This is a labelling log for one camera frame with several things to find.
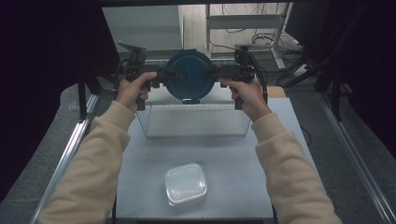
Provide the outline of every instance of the clear plastic container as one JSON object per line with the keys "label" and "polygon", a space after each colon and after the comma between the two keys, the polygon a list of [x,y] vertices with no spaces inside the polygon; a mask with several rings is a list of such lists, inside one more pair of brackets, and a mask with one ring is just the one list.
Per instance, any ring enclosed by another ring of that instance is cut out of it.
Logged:
{"label": "clear plastic container", "polygon": [[233,104],[146,105],[137,117],[146,137],[245,136],[250,118]]}
{"label": "clear plastic container", "polygon": [[207,184],[197,163],[173,168],[165,175],[166,194],[170,205],[198,203],[205,199]]}

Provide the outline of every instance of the aluminum rail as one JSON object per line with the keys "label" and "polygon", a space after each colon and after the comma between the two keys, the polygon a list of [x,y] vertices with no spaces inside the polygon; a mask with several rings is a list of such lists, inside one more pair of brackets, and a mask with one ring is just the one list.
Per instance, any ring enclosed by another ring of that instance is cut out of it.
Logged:
{"label": "aluminum rail", "polygon": [[361,182],[363,183],[364,187],[366,187],[376,209],[378,210],[379,215],[382,217],[384,223],[395,224],[396,217],[389,205],[386,195],[378,186],[373,175],[370,173],[368,167],[364,163],[361,154],[356,149],[353,141],[350,139],[343,123],[338,121],[335,115],[332,113],[330,102],[327,99],[326,93],[321,93],[319,96],[322,106],[329,117],[332,126],[344,145],[346,153],[352,161],[352,164],[355,167],[359,177],[361,178]]}
{"label": "aluminum rail", "polygon": [[173,5],[206,5],[206,4],[244,4],[244,3],[290,3],[322,2],[334,0],[58,0],[56,4],[99,7],[143,7]]}
{"label": "aluminum rail", "polygon": [[91,124],[91,121],[94,116],[94,111],[97,107],[97,102],[98,102],[99,97],[97,95],[91,95],[90,99],[88,100],[87,103],[87,118],[85,118],[81,123],[78,123],[76,125],[75,130],[73,131],[69,142],[66,145],[66,148],[64,150],[64,154],[62,155],[58,166],[55,169],[55,172],[52,175],[51,180],[49,181],[49,184],[47,186],[46,191],[43,194],[43,197],[40,200],[40,203],[38,204],[37,209],[35,210],[35,214],[33,215],[32,220],[30,221],[31,224],[38,223],[37,217],[38,214],[41,212],[41,210],[44,208],[46,205],[50,195],[52,194],[53,190],[55,189],[55,186],[57,185],[59,179],[64,175],[64,171],[71,161],[71,159],[74,157],[76,152],[78,151],[79,144],[81,143],[84,133]]}

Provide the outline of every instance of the metal frame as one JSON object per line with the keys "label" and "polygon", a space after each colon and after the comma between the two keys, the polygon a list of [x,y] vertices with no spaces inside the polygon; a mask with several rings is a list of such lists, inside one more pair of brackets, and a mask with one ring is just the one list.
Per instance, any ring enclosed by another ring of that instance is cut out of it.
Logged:
{"label": "metal frame", "polygon": [[274,41],[270,45],[235,44],[237,48],[249,47],[254,49],[271,49],[279,70],[285,70],[282,56],[279,54],[278,44],[283,26],[288,14],[290,3],[287,3],[281,14],[270,15],[227,15],[210,16],[210,5],[206,5],[206,43],[205,54],[211,58],[210,30],[218,29],[276,29]]}
{"label": "metal frame", "polygon": [[205,4],[236,4],[236,3],[288,3],[288,2],[305,2],[307,0],[59,0],[60,4],[66,5],[85,5],[100,7],[139,7],[139,6],[170,6],[170,5],[205,5]]}
{"label": "metal frame", "polygon": [[32,220],[30,221],[31,224],[37,223],[38,214],[47,204],[50,195],[55,189],[55,186],[57,185],[59,179],[63,176],[67,165],[78,151],[78,147],[84,137],[84,133],[87,131],[87,128],[90,126],[91,121],[93,119],[94,111],[97,107],[98,99],[99,96],[91,95],[90,99],[88,100],[87,117],[82,122],[79,122],[76,125],[76,128],[73,131],[69,139],[69,142],[66,145],[64,154],[62,155],[58,163],[58,166],[56,167],[55,172],[53,173],[52,178],[49,181],[46,191],[44,192],[43,197],[41,198],[40,203],[38,204],[38,207],[35,210],[35,214],[33,215]]}

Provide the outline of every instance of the cable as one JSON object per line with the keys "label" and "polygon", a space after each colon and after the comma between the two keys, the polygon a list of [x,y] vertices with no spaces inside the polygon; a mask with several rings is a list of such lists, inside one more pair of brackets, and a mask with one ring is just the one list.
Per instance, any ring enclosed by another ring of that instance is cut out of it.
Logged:
{"label": "cable", "polygon": [[262,4],[262,14],[264,12],[264,8],[265,8],[265,14],[267,14],[267,4],[266,3]]}
{"label": "cable", "polygon": [[[225,7],[225,4],[221,4],[221,11],[222,11],[222,14],[223,14],[223,15],[225,15],[224,9],[227,11],[227,14],[230,14],[230,12],[229,12],[229,11],[227,10],[227,8]],[[240,30],[236,30],[236,31],[229,31],[228,29],[225,29],[225,32],[227,32],[227,33],[229,33],[229,34],[232,34],[232,33],[238,33],[238,32],[244,31],[244,30],[246,30],[246,29],[240,29]]]}
{"label": "cable", "polygon": [[259,3],[256,4],[256,6],[253,8],[253,10],[250,12],[250,15],[253,14],[254,11],[257,10],[257,14],[259,14]]}
{"label": "cable", "polygon": [[[263,14],[263,12],[264,12],[264,8],[266,7],[266,3],[263,3],[262,4],[262,12],[261,12],[261,14]],[[258,10],[257,10],[257,14],[259,14],[259,10],[260,10],[260,4],[258,4]],[[257,34],[257,31],[258,31],[259,29],[254,29],[254,35],[256,35]]]}
{"label": "cable", "polygon": [[274,205],[271,204],[273,207],[273,219],[274,219],[274,224],[278,224],[278,220],[277,220],[277,213],[276,213],[276,209],[274,208]]}
{"label": "cable", "polygon": [[279,3],[276,3],[276,12],[275,12],[275,14],[277,13],[277,7],[279,6]]}
{"label": "cable", "polygon": [[291,67],[282,74],[282,76],[277,80],[276,82],[276,86],[281,86],[280,81],[287,77],[290,76],[291,74],[293,74],[299,66],[301,66],[301,64],[305,63],[308,60],[308,58],[306,56],[301,57],[299,60],[297,60],[297,62],[295,62],[294,64],[291,65]]}
{"label": "cable", "polygon": [[292,62],[291,60],[289,60],[289,59],[287,59],[287,58],[285,57],[285,55],[288,55],[288,54],[301,54],[301,55],[304,55],[302,52],[299,52],[299,51],[284,52],[284,53],[282,54],[282,59],[283,59],[284,61],[288,62],[288,63],[295,63],[295,62]]}
{"label": "cable", "polygon": [[264,74],[265,74],[265,83],[268,84],[268,73],[267,73],[267,71],[265,70],[265,68],[263,68],[263,67],[261,67],[261,66],[260,66],[260,69],[261,69],[262,72],[264,72]]}
{"label": "cable", "polygon": [[236,50],[235,48],[227,47],[227,46],[224,46],[224,45],[218,45],[218,44],[214,44],[214,43],[212,43],[212,41],[211,41],[211,40],[209,40],[209,43],[210,43],[211,45],[215,46],[215,47],[221,47],[221,48],[226,48],[226,49],[233,49],[233,50]]}
{"label": "cable", "polygon": [[124,59],[122,60],[119,65],[117,66],[117,71],[114,74],[114,82],[113,82],[113,91],[114,91],[114,99],[117,98],[117,95],[119,93],[119,85],[120,85],[120,81],[119,81],[119,75],[122,72],[123,74],[125,74],[125,70],[123,69],[122,64],[123,63],[128,63],[129,59]]}
{"label": "cable", "polygon": [[266,36],[266,34],[255,34],[253,37],[251,37],[251,43],[252,44],[256,44],[256,40],[258,39],[267,39],[270,42],[267,42],[267,44],[270,44],[271,41],[273,41],[274,39],[271,37]]}
{"label": "cable", "polygon": [[273,78],[273,79],[269,79],[269,80],[267,81],[267,84],[268,84],[268,83],[271,83],[271,82],[273,82],[273,81],[276,81],[276,80],[278,80],[278,79],[279,79],[279,77]]}
{"label": "cable", "polygon": [[307,137],[308,137],[308,142],[306,143],[306,145],[307,146],[311,146],[311,143],[312,143],[311,134],[309,133],[309,131],[305,127],[303,127],[303,125],[300,125],[300,127],[301,127],[301,130],[303,130],[306,133]]}
{"label": "cable", "polygon": [[[233,49],[233,48],[222,46],[222,45],[215,45],[212,43],[211,40],[209,40],[209,43],[212,44],[213,46],[223,47],[226,49]],[[262,97],[264,98],[265,102],[268,102],[267,83],[266,83],[266,80],[264,79],[264,75],[262,74],[262,71],[263,71],[265,76],[268,77],[265,69],[261,70],[259,64],[256,61],[256,58],[254,57],[254,55],[252,53],[250,53],[249,51],[244,50],[244,49],[239,49],[239,50],[241,50],[243,53],[246,53],[249,56],[251,63],[253,63],[253,67],[256,70],[256,77],[258,78],[260,84],[262,85]]]}

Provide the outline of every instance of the hand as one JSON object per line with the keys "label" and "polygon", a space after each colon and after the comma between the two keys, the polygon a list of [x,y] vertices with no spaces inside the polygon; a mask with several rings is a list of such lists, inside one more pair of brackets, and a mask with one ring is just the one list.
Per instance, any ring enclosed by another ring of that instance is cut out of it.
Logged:
{"label": "hand", "polygon": [[262,98],[262,87],[257,81],[245,83],[221,77],[219,82],[230,87],[233,100],[238,98],[238,96],[242,98],[244,101],[242,110],[253,122],[272,113],[270,107]]}
{"label": "hand", "polygon": [[123,79],[120,82],[119,94],[117,95],[116,101],[132,112],[136,113],[137,104],[136,99],[140,97],[143,100],[147,100],[149,98],[149,91],[147,89],[143,89],[142,85],[149,80],[152,80],[157,76],[155,72],[149,72],[142,74],[139,78],[135,79],[133,82],[129,82],[126,79]]}

